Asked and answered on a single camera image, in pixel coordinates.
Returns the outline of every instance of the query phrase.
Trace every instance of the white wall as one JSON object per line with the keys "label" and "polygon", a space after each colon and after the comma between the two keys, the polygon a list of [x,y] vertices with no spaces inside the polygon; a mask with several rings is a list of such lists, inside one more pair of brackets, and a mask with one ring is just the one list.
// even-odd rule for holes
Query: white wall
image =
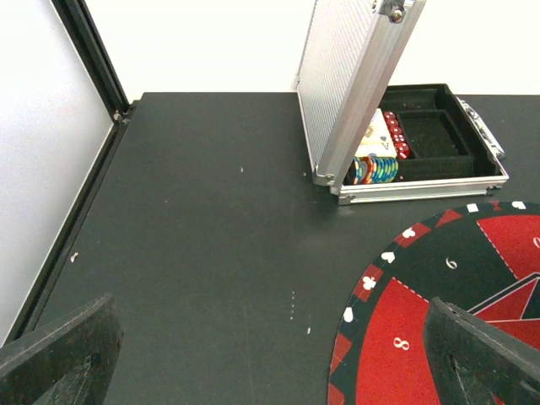
{"label": "white wall", "polygon": [[0,2],[0,345],[111,128],[50,0]]}
{"label": "white wall", "polygon": [[[290,91],[313,2],[87,0],[130,100],[144,91]],[[391,83],[540,94],[536,9],[533,0],[428,0]]]}

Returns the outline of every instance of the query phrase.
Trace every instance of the silver case lid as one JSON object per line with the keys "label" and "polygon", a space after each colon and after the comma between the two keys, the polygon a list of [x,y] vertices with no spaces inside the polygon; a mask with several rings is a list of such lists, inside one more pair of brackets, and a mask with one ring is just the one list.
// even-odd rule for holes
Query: silver case lid
{"label": "silver case lid", "polygon": [[425,1],[316,1],[297,82],[316,184],[343,182]]}

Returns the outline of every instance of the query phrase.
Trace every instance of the black table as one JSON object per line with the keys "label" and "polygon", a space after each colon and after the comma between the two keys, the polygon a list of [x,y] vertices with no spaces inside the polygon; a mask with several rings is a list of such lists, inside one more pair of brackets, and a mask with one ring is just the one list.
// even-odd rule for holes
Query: black table
{"label": "black table", "polygon": [[[540,97],[463,98],[508,155],[492,199],[540,201]],[[325,403],[367,265],[410,224],[489,198],[339,207],[309,172],[296,94],[145,94],[40,324],[116,296],[105,403]]]}

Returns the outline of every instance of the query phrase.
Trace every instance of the round game mat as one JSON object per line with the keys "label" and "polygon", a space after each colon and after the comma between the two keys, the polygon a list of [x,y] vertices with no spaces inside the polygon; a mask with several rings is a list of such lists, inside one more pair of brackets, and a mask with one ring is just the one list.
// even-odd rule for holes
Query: round game mat
{"label": "round game mat", "polygon": [[539,272],[538,204],[469,204],[405,229],[348,301],[328,403],[440,403],[423,344],[434,297],[540,349]]}

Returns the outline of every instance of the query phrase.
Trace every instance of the screw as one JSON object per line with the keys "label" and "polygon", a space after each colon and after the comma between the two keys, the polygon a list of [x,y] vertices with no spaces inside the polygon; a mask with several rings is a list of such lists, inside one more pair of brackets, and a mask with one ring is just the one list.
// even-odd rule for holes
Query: screw
{"label": "screw", "polygon": [[403,18],[403,11],[399,8],[395,9],[391,13],[391,21],[392,23],[399,23]]}

